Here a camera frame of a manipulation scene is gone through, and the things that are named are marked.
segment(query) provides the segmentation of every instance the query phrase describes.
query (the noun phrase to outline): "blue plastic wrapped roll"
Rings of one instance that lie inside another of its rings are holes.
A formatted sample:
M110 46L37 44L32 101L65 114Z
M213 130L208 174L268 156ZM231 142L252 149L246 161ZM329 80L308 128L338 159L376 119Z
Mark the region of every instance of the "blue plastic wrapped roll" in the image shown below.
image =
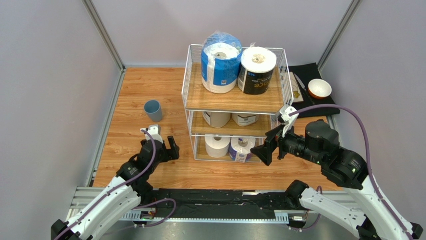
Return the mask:
M217 32L204 42L201 75L204 87L215 94L234 89L240 71L243 47L234 36Z
M246 163L252 158L253 153L251 153L251 149L255 146L256 138L233 137L229 146L229 156L235 162Z

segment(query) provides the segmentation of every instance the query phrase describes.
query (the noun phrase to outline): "wooden shelf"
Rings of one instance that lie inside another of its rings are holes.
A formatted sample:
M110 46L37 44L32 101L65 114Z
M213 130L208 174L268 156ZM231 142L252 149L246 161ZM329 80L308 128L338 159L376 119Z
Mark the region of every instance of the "wooden shelf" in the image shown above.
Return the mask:
M196 148L196 156L195 159L199 161L216 161L216 162L234 162L229 153L220 158L214 158L207 154L206 151L206 140L203 136L198 136L198 146ZM255 155L253 155L250 160L246 163L261 163L262 161Z
M209 126L209 124L204 120L203 112L195 111L193 114L194 115L191 128L192 135L215 134L226 136L247 136L265 138L265 134L272 129L270 115L260 115L259 121L249 126L239 126L231 118L224 127L215 128Z
M280 71L275 68L269 89L261 95L244 94L238 84L233 90L225 94L216 94L208 91L203 86L201 63L194 62L191 69L189 92L186 110L192 111L217 111L217 112L243 112L256 114L275 114L283 105L283 94L280 80Z

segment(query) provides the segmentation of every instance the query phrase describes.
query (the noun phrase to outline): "orange bowl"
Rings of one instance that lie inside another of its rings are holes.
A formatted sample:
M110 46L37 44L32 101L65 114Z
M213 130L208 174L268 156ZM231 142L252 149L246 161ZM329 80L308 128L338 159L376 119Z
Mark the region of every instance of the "orange bowl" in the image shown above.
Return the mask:
M310 81L307 90L314 99L325 99L332 94L332 86L322 79Z

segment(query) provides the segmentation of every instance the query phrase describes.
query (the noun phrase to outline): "gray wall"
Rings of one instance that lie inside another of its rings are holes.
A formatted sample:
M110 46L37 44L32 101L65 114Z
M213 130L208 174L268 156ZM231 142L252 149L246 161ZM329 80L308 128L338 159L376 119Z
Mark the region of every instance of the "gray wall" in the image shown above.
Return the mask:
M358 113L379 185L409 221L426 226L426 1L363 1L322 76ZM365 156L355 120L336 117L343 145Z
M0 239L50 239L88 178L119 71L80 0L0 6Z
M316 63L351 0L94 0L126 65L184 65L190 44L215 31L245 47L284 48L291 65Z

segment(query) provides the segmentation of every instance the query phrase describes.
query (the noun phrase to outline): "knife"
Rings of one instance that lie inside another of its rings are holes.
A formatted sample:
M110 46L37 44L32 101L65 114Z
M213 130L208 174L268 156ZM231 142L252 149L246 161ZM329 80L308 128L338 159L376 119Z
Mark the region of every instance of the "knife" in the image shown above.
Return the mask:
M314 99L312 99L312 96L309 94L309 92L308 92L308 90L306 90L306 87L305 87L305 85L303 84L303 82L302 82L302 80L296 75L296 74L294 74L294 76L296 77L296 80L299 82L299 84L300 84L300 87L304 90L304 92L306 93L306 95L307 95L307 98L309 99L309 101L310 101L310 103L312 104L312 105L315 105L315 102L314 102Z

